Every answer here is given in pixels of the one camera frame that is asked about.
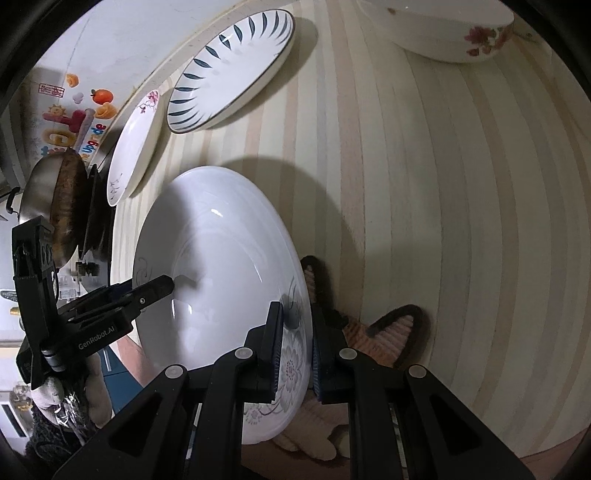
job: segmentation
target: plate rim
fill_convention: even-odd
[[[139,149],[139,154],[135,158],[134,166],[133,166],[133,169],[131,170],[131,174],[129,175],[129,179],[127,180],[127,184],[125,185],[125,188],[121,192],[121,195],[119,196],[119,198],[117,199],[117,201],[115,201],[115,202],[113,202],[113,204],[111,204],[111,199],[110,199],[110,197],[108,195],[108,190],[109,190],[109,185],[110,185],[110,183],[112,181],[111,172],[113,172],[112,166],[113,166],[113,163],[115,162],[115,159],[117,158],[116,157],[117,150],[118,150],[118,147],[123,144],[123,143],[121,143],[121,137],[123,137],[126,129],[131,128],[131,126],[130,126],[131,123],[130,122],[131,122],[131,119],[134,117],[134,114],[135,114],[136,110],[138,109],[138,107],[140,106],[140,104],[142,104],[144,102],[144,100],[147,100],[148,99],[148,95],[150,93],[152,93],[152,92],[158,93],[158,100],[156,101],[156,104],[154,106],[154,114],[152,116],[152,121],[150,122],[150,126],[146,130],[144,139],[142,140],[141,148]],[[131,186],[132,186],[132,181],[131,180],[134,178],[134,174],[136,173],[136,169],[137,169],[137,166],[138,166],[138,161],[139,161],[140,157],[142,156],[142,153],[144,151],[144,147],[146,145],[146,142],[147,142],[148,138],[150,137],[151,134],[155,135],[155,130],[152,131],[152,129],[154,128],[154,124],[155,124],[155,122],[157,122],[157,119],[158,119],[158,114],[159,114],[158,107],[160,106],[160,109],[162,109],[161,103],[162,103],[163,96],[164,95],[162,93],[160,93],[159,89],[157,89],[157,88],[154,88],[154,89],[150,90],[148,93],[146,93],[138,101],[138,103],[135,105],[135,107],[132,110],[129,118],[127,119],[127,121],[125,122],[125,125],[123,126],[123,130],[121,130],[121,134],[119,135],[119,138],[117,139],[117,143],[115,144],[115,148],[113,150],[113,156],[111,157],[111,163],[109,165],[109,173],[107,175],[107,182],[106,182],[106,184],[107,184],[106,185],[106,188],[107,188],[107,203],[109,204],[110,207],[117,206],[119,204],[119,202],[121,202],[122,200],[125,200],[137,188],[137,185],[134,185],[133,186],[133,189],[131,188]],[[160,136],[160,129],[162,128],[162,124],[161,124],[162,122],[159,122],[159,123],[160,123],[160,127],[158,128],[158,136]],[[148,167],[148,162],[146,162],[146,165],[144,167],[144,172],[145,172],[145,169],[147,167]]]
[[[183,131],[174,130],[174,129],[173,129],[173,127],[171,127],[171,125],[170,125],[170,121],[169,121],[169,118],[168,118],[168,109],[169,109],[169,107],[170,107],[170,103],[171,103],[172,97],[173,97],[173,95],[174,95],[174,92],[175,92],[175,90],[176,90],[176,88],[177,88],[177,85],[178,85],[178,83],[180,82],[181,78],[183,77],[183,74],[185,73],[185,71],[186,71],[186,70],[187,70],[187,69],[188,69],[188,68],[191,66],[191,62],[192,62],[192,61],[193,61],[195,58],[197,58],[197,55],[199,55],[199,54],[200,54],[200,53],[201,53],[203,50],[205,50],[205,47],[206,47],[206,46],[208,46],[208,45],[209,45],[209,44],[210,44],[210,43],[211,43],[211,42],[212,42],[212,41],[213,41],[213,40],[214,40],[214,39],[215,39],[215,38],[216,38],[216,37],[217,37],[217,36],[218,36],[220,33],[222,33],[223,31],[227,30],[228,28],[232,27],[233,25],[236,25],[237,23],[241,22],[242,20],[246,20],[247,18],[249,18],[249,17],[251,17],[251,16],[253,16],[253,15],[263,14],[263,13],[266,13],[266,12],[285,12],[285,13],[286,13],[286,14],[288,14],[288,15],[289,15],[289,17],[291,18],[291,24],[293,25],[293,28],[291,29],[291,32],[290,32],[290,36],[289,36],[289,38],[287,39],[287,41],[285,42],[285,44],[284,44],[284,47],[283,47],[283,48],[282,48],[282,49],[279,51],[279,53],[278,53],[277,57],[275,57],[275,59],[273,59],[273,61],[272,61],[272,62],[271,62],[271,63],[270,63],[268,66],[267,66],[267,68],[265,68],[265,70],[263,70],[263,71],[262,71],[262,72],[261,72],[261,73],[260,73],[260,74],[259,74],[259,75],[256,77],[256,79],[254,79],[254,80],[253,80],[253,81],[252,81],[252,82],[251,82],[249,85],[247,85],[247,86],[244,88],[244,90],[243,90],[243,91],[241,91],[241,92],[240,92],[240,94],[239,94],[237,97],[235,97],[235,98],[234,98],[232,101],[228,102],[228,103],[227,103],[227,104],[226,104],[226,105],[225,105],[225,106],[224,106],[222,109],[220,109],[220,110],[219,110],[217,113],[215,113],[213,116],[211,116],[211,117],[210,117],[210,118],[208,118],[207,120],[203,121],[202,123],[200,123],[200,124],[197,124],[195,127],[191,128],[191,129],[189,129],[189,130],[183,130]],[[196,53],[196,54],[195,54],[195,55],[194,55],[194,56],[193,56],[193,57],[192,57],[192,58],[189,60],[189,63],[187,63],[186,67],[183,69],[183,71],[181,72],[181,75],[179,75],[179,77],[178,77],[178,79],[177,79],[176,83],[174,84],[174,87],[172,88],[172,91],[173,91],[173,93],[172,93],[172,95],[171,95],[170,99],[168,100],[168,104],[167,104],[167,106],[166,106],[166,112],[167,112],[167,115],[166,115],[166,126],[169,128],[169,130],[170,130],[172,133],[174,133],[174,134],[176,134],[176,135],[182,135],[182,134],[188,134],[188,133],[194,132],[195,130],[198,130],[198,129],[205,128],[205,127],[206,127],[206,125],[208,125],[209,123],[211,123],[211,121],[212,121],[212,120],[216,119],[216,117],[218,117],[220,114],[222,114],[224,111],[228,110],[228,109],[229,109],[229,108],[230,108],[232,105],[234,105],[234,104],[235,104],[235,102],[237,102],[237,101],[240,99],[240,97],[242,97],[242,96],[243,96],[243,95],[244,95],[244,94],[245,94],[245,93],[246,93],[246,92],[247,92],[247,91],[248,91],[248,90],[249,90],[249,89],[250,89],[250,88],[251,88],[251,87],[252,87],[254,84],[256,84],[256,82],[258,82],[258,81],[261,79],[261,77],[262,77],[264,74],[266,74],[266,73],[269,71],[269,69],[270,69],[270,68],[271,68],[271,67],[272,67],[272,66],[273,66],[275,63],[277,63],[277,61],[278,61],[278,60],[281,58],[281,56],[282,56],[282,55],[283,55],[283,54],[284,54],[286,51],[291,51],[291,47],[292,47],[292,45],[293,45],[293,41],[294,41],[294,39],[295,39],[295,34],[296,34],[296,18],[294,17],[294,15],[293,15],[293,14],[292,14],[290,11],[287,11],[287,10],[285,10],[285,9],[283,9],[283,8],[270,8],[270,9],[268,9],[268,10],[262,10],[262,11],[260,11],[260,12],[256,12],[255,14],[251,14],[251,15],[248,15],[248,16],[246,16],[246,17],[244,17],[244,18],[241,18],[240,20],[238,20],[238,21],[234,22],[232,25],[230,25],[228,28],[224,28],[224,30],[222,30],[222,32],[218,32],[216,35],[214,35],[214,36],[213,36],[213,37],[212,37],[212,38],[211,38],[211,39],[210,39],[210,40],[209,40],[209,41],[208,41],[208,42],[207,42],[207,43],[206,43],[206,44],[203,46],[203,48],[201,48],[201,50],[199,50],[199,51],[198,51],[198,52],[197,52],[197,53]]]

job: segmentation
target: frying pan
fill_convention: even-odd
[[[74,254],[88,213],[86,168],[71,148],[52,153],[35,164],[22,194],[18,223],[42,216],[54,228],[53,258],[63,267]],[[11,192],[7,212],[14,213]]]

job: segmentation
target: white wall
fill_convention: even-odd
[[[54,103],[64,108],[67,115],[80,108],[95,109],[98,106],[92,101],[91,89],[106,89],[113,94],[112,106],[120,110],[177,46],[237,3],[235,0],[103,0],[47,50],[29,75],[23,107],[26,161],[33,165],[48,149],[55,148],[55,143],[48,143],[47,133],[52,128],[64,130],[63,125],[53,125],[43,117]],[[65,81],[67,73],[78,76],[79,83],[69,86]],[[62,97],[40,93],[42,84],[62,87]],[[74,103],[73,95],[82,97]],[[112,120],[99,122],[108,129]],[[92,131],[84,135],[82,143],[86,145]],[[104,156],[99,154],[94,158],[95,153],[83,152],[88,155],[85,160],[91,163],[100,163]]]

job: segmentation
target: pink blossom plate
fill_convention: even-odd
[[[107,178],[107,201],[114,207],[138,187],[156,148],[166,102],[152,90],[131,112],[115,146]]]
[[[265,195],[221,167],[198,167],[174,179],[156,199],[139,235],[133,285],[174,279],[170,301],[137,320],[148,359],[161,372],[214,363],[244,345],[281,301],[284,331],[280,378],[272,404],[247,404],[242,443],[269,440],[293,419],[311,365],[311,311],[291,238]]]

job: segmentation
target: bowl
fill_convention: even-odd
[[[238,173],[198,167],[174,179],[142,226],[132,283],[174,280],[170,301],[141,313],[137,331],[157,372],[204,367],[244,345],[281,301],[280,378],[272,404],[247,404],[242,442],[278,435],[299,408],[310,376],[311,311],[291,238],[263,193]]]
[[[513,12],[498,0],[359,0],[390,40],[433,60],[494,57],[511,37]]]

